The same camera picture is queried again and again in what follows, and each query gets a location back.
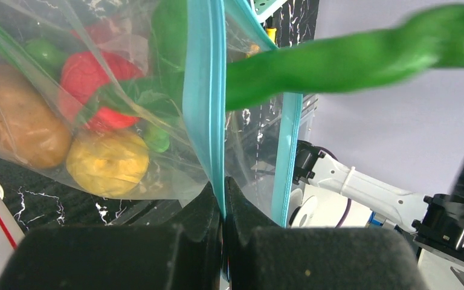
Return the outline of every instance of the black wire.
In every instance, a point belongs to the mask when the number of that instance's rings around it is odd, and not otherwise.
[[[324,148],[324,147],[320,147],[320,146],[315,146],[316,149],[319,149],[319,151],[323,151],[324,153],[330,155],[330,157],[332,157],[333,159],[335,159],[336,161],[338,161],[337,157],[335,157],[335,155],[328,149]],[[351,199],[347,199],[347,204],[346,204],[346,209],[344,210],[344,213],[343,213],[343,216],[341,217],[341,219],[339,220],[339,222],[337,223],[337,225],[335,226],[335,228],[340,228],[342,227],[344,221],[346,220],[348,214],[349,214],[349,211],[351,210]]]

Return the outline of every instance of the red vegetable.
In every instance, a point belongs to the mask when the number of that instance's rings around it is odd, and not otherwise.
[[[121,56],[105,51],[100,53],[117,80],[143,77],[140,69]],[[73,54],[65,62],[61,75],[60,85],[62,89],[59,93],[61,113],[69,121],[74,121],[79,110],[83,108],[93,93],[109,82],[108,74],[90,51]],[[137,117],[126,116],[102,107],[86,125],[92,130],[108,131],[132,126],[138,120]]]

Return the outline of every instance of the potato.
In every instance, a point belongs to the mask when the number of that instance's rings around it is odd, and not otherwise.
[[[45,169],[63,162],[70,143],[70,131],[31,83],[0,65],[0,156]]]

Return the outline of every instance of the marble countertop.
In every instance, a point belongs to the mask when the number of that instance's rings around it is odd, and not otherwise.
[[[288,0],[275,13],[278,46],[296,45],[314,38],[318,2]],[[269,112],[250,109],[243,117],[261,126],[268,118],[266,114]],[[259,142],[259,145],[270,143]],[[172,205],[160,201],[113,200],[89,195],[2,159],[0,183],[5,190],[5,204],[24,231],[44,225],[109,225],[113,221],[115,224],[127,220],[135,208],[158,210],[165,215],[175,211]]]

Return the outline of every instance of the purple cable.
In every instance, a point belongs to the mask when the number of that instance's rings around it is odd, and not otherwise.
[[[335,157],[335,155],[330,150],[328,150],[328,149],[326,149],[324,147],[319,147],[319,146],[316,146],[316,148],[319,149],[320,151],[323,151],[324,153],[330,155],[333,159],[337,160],[337,157]],[[344,221],[347,218],[347,215],[349,214],[350,209],[351,209],[351,199],[348,198],[347,199],[347,204],[346,204],[346,209],[344,210],[343,216],[341,217],[341,219],[339,220],[339,222],[337,223],[335,228],[342,227]]]

